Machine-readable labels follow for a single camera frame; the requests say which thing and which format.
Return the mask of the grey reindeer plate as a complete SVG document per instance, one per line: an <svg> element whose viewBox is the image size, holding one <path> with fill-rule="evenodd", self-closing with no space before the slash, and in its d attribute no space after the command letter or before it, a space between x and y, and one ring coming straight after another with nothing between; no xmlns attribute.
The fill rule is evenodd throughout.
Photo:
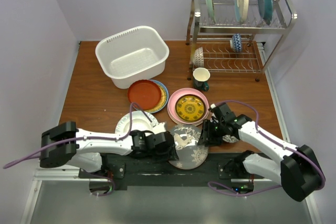
<svg viewBox="0 0 336 224"><path fill-rule="evenodd" d="M174 137L178 161L169 163L179 169L189 170L201 166L207 156L208 147L198 145L201 129L191 124L177 124L170 129Z"/></svg>

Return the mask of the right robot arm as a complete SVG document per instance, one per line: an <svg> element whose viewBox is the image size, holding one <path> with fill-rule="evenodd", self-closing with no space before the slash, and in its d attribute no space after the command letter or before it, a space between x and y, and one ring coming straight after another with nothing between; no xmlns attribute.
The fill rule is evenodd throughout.
<svg viewBox="0 0 336 224"><path fill-rule="evenodd" d="M281 187L295 201L303 201L316 190L324 188L325 175L317 157L307 145L298 147L263 131L258 120L241 114L236 116L228 102L212 104L211 120L204 120L199 145L219 146L223 137L229 135L246 142L265 157L253 151L245 151L234 157L220 168L239 178L259 175L272 180L273 188Z"/></svg>

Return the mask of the pink plate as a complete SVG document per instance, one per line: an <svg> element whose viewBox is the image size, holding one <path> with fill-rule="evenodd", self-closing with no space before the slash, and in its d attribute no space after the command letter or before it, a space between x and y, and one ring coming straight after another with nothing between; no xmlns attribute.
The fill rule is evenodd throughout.
<svg viewBox="0 0 336 224"><path fill-rule="evenodd" d="M167 111L174 122L200 125L209 114L206 96L193 88L175 91L167 104Z"/></svg>

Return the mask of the yellow patterned plate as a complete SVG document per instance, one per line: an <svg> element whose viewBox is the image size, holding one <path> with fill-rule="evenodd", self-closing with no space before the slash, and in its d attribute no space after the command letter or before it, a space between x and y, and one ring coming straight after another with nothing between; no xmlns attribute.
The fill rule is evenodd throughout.
<svg viewBox="0 0 336 224"><path fill-rule="evenodd" d="M196 122L203 118L205 114L204 101L195 95L184 95L175 104L177 116L186 122Z"/></svg>

